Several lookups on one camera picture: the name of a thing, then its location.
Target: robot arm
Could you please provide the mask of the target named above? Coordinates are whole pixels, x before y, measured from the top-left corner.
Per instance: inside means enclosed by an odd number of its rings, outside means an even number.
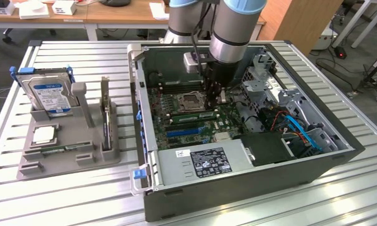
[[[265,4],[267,0],[220,1],[209,46],[212,60],[208,59],[203,75],[207,108],[216,105],[217,96],[233,79]],[[203,3],[197,0],[172,0],[169,5],[168,34],[173,34],[173,42],[168,43],[191,43],[191,32],[200,19]]]

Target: hard drive label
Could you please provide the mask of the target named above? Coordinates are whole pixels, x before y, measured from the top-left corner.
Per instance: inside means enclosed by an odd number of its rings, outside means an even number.
[[[221,147],[191,152],[191,159],[200,178],[232,172],[228,157]]]
[[[45,84],[33,86],[37,97],[43,103],[44,109],[51,113],[68,112],[71,105],[67,96],[61,94],[61,84]]]

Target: white sticker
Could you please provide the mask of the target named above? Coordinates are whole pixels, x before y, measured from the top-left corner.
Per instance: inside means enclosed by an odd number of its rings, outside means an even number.
[[[47,84],[33,86],[35,92],[44,105],[44,109],[51,113],[63,113],[71,110],[67,96],[61,94],[61,84]]]
[[[79,23],[83,23],[84,20],[67,20],[67,19],[64,19],[64,22],[79,22]]]
[[[189,149],[176,151],[176,157],[188,157],[189,156]]]

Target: metal slotted table surface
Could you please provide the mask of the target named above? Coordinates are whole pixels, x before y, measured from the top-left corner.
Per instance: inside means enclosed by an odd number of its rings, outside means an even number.
[[[132,196],[129,192],[128,170],[137,166],[129,43],[44,41],[40,47],[28,48],[21,67],[56,68],[69,64],[76,81],[87,82],[91,103],[99,102],[101,76],[109,77],[123,160],[101,169],[17,181],[31,103],[13,84],[0,114],[0,225],[377,225],[377,127],[299,50],[281,41],[271,43],[367,150],[308,185],[168,220],[145,222],[143,196]],[[293,88],[280,69],[277,75]]]

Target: hard drive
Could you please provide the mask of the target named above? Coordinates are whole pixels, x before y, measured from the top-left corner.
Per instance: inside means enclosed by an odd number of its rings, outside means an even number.
[[[71,92],[71,84],[75,82],[71,68],[23,68],[16,75],[16,81],[35,110],[47,110],[49,117],[72,114],[71,108],[79,106],[79,101]]]

